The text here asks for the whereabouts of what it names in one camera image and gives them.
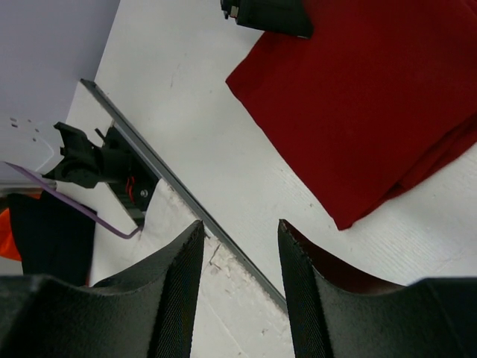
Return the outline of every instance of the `purple cable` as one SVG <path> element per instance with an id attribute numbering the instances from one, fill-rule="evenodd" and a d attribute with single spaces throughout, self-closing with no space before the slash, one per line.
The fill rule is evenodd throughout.
<path id="1" fill-rule="evenodd" d="M 131 237 L 136 235 L 142 229 L 141 227 L 137 227 L 136 229 L 133 230 L 132 233 L 122 233 L 121 231 L 119 231 L 115 227 L 111 226 L 110 224 L 105 222 L 103 219 L 101 219 L 97 215 L 90 212 L 87 208 L 83 207 L 83 205 L 81 205 L 77 201 L 75 201 L 71 198 L 68 198 L 66 195 L 63 195 L 60 192 L 57 192 L 55 189 L 51 188 L 47 183 L 45 183 L 43 180 L 38 178 L 36 175 L 30 173 L 27 169 L 24 169 L 21 166 L 16 166 L 15 164 L 7 163 L 7 165 L 11 166 L 13 169 L 17 170 L 18 173 L 24 175 L 25 177 L 27 177 L 28 179 L 30 179 L 34 183 L 41 186 L 42 189 L 44 189 L 46 192 L 49 192 L 50 194 L 52 194 L 56 199 L 61 200 L 63 203 L 66 203 L 71 207 L 74 207 L 77 211 L 79 211 L 80 213 L 83 213 L 84 215 L 89 217 L 91 220 L 97 222 L 102 227 L 106 228 L 107 230 L 109 230 L 110 232 L 114 233 L 115 235 L 121 237 L 122 239 L 130 239 Z"/>

